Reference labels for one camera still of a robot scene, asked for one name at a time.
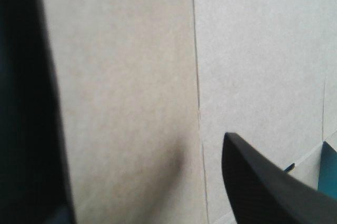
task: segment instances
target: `cardboard surface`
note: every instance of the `cardboard surface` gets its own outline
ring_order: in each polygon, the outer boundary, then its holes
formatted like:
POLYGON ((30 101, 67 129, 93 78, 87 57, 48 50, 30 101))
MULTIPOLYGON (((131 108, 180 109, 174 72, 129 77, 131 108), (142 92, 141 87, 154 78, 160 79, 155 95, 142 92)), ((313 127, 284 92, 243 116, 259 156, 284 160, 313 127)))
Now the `cardboard surface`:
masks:
POLYGON ((192 0, 44 3, 78 223, 206 223, 192 0))
POLYGON ((281 168, 322 141, 335 13, 336 0, 195 0, 210 223, 231 211, 219 165, 226 131, 281 168))

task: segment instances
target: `teal object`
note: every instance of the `teal object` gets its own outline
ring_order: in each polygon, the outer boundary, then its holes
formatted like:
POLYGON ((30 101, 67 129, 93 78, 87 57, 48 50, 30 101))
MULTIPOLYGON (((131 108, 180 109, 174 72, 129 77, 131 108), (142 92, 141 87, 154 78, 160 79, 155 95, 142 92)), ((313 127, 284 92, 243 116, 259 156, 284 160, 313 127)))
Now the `teal object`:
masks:
POLYGON ((321 153, 318 191, 337 199, 337 152, 326 141, 321 153))

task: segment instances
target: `crease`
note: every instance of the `crease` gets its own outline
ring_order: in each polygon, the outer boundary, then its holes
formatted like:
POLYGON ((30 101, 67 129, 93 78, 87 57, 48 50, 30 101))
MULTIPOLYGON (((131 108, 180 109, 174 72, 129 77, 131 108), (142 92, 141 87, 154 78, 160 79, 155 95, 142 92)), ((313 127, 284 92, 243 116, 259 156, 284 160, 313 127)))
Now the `crease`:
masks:
POLYGON ((205 189, 205 200, 206 200, 206 215, 207 215, 207 223, 210 224, 209 217, 209 201, 207 195, 207 182, 206 182, 206 169, 205 169, 205 156, 204 156, 204 145, 201 143, 201 151, 202 151, 202 160, 203 160, 203 171, 204 171, 204 189, 205 189))
POLYGON ((325 106, 325 86, 326 86, 326 76, 324 77, 323 84, 323 105, 322 105, 322 142, 324 142, 324 106, 325 106))
POLYGON ((197 39, 196 39, 196 23, 195 23, 195 0, 192 0, 192 12, 193 12, 193 29, 194 29, 194 53, 195 53, 195 66, 196 66, 196 92, 197 92, 197 104, 198 104, 198 133, 199 133, 199 141, 201 145, 201 152, 202 152, 202 168, 203 168, 203 179, 204 179, 204 197, 205 197, 205 206, 206 206, 206 218, 207 223, 210 224, 210 217, 209 217, 209 203, 208 203, 208 195, 207 195, 207 182, 206 182, 206 168, 205 168, 205 155, 204 155, 204 144, 202 139, 200 138, 200 121, 201 121, 201 113, 200 113, 200 87, 199 87, 199 64, 198 64, 198 53, 197 53, 197 39))
POLYGON ((327 137, 324 139, 324 141, 329 140, 329 139, 332 138, 336 133, 337 133, 337 130, 334 131, 334 132, 333 132, 332 134, 330 134, 329 136, 327 136, 327 137))
POLYGON ((194 29, 194 54, 195 54, 195 65, 196 65, 196 91, 198 98, 198 110, 200 110, 200 89, 199 89, 199 64, 198 64, 198 53, 196 45, 196 24, 195 24, 195 1, 192 0, 192 12, 193 12, 193 29, 194 29))
POLYGON ((234 216, 233 211, 231 210, 228 213, 221 216, 220 218, 218 218, 215 222, 213 222, 213 224, 222 224, 224 221, 226 221, 226 223, 229 223, 229 222, 232 223, 233 220, 235 220, 235 216, 234 216))

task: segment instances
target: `black curved edge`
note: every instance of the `black curved edge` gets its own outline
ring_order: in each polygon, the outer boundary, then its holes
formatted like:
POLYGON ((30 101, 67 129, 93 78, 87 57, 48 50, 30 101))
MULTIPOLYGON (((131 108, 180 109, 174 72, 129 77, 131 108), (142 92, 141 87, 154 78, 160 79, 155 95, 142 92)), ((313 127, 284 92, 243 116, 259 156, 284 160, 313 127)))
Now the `black curved edge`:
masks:
POLYGON ((337 201, 271 163, 236 133, 226 133, 222 174, 238 224, 336 224, 337 201))

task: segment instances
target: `black plastic object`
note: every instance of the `black plastic object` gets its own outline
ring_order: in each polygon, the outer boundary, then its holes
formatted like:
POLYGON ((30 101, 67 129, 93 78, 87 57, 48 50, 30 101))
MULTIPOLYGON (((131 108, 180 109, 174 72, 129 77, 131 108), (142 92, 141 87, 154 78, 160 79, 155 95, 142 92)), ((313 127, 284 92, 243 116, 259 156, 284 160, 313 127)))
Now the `black plastic object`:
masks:
POLYGON ((56 76, 41 0, 0 0, 0 223, 70 222, 56 76))
POLYGON ((292 178, 235 133, 224 137, 222 173, 238 224, 337 223, 337 201, 292 178))

